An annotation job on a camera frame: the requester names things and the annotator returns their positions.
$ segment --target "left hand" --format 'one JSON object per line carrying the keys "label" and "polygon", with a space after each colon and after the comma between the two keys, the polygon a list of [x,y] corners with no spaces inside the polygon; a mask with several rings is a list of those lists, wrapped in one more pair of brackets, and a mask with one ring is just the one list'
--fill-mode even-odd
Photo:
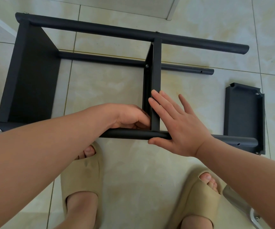
{"label": "left hand", "polygon": [[150,127],[149,115],[134,104],[110,104],[110,108],[117,112],[117,119],[110,128],[148,129]]}

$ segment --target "leg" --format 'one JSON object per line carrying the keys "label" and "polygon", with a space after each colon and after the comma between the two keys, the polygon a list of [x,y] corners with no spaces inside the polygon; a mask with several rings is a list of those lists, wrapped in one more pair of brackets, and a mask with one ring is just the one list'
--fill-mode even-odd
{"label": "leg", "polygon": [[[95,154],[89,146],[77,159],[91,157]],[[79,191],[67,197],[67,215],[55,229],[92,229],[95,224],[98,197],[89,191]]]}
{"label": "leg", "polygon": [[[203,173],[199,177],[201,181],[218,193],[217,183],[209,173]],[[189,215],[183,219],[181,229],[213,229],[213,225],[212,222],[205,217]]]}

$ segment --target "right hand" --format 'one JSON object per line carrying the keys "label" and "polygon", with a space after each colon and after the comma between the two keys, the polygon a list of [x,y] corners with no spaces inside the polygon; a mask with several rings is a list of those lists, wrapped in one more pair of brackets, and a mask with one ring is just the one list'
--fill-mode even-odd
{"label": "right hand", "polygon": [[158,93],[152,90],[151,94],[155,100],[149,98],[149,104],[164,122],[172,139],[154,137],[148,141],[148,144],[157,145],[181,156],[195,157],[201,145],[213,139],[209,130],[198,119],[181,94],[179,99],[184,111],[165,92]]}

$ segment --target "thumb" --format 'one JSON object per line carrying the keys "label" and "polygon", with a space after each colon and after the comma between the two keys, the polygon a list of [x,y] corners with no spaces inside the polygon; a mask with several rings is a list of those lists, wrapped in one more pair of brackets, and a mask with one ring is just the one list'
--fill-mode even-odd
{"label": "thumb", "polygon": [[172,140],[166,140],[160,137],[154,137],[148,140],[148,144],[156,145],[171,152],[173,147]]}

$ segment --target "forearm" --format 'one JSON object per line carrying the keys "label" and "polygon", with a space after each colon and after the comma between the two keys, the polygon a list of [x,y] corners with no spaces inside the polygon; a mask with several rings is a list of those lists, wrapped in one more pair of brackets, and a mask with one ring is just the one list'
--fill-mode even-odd
{"label": "forearm", "polygon": [[0,215],[21,210],[115,119],[99,105],[0,134]]}
{"label": "forearm", "polygon": [[231,186],[275,228],[275,161],[217,139],[205,142],[197,158]]}

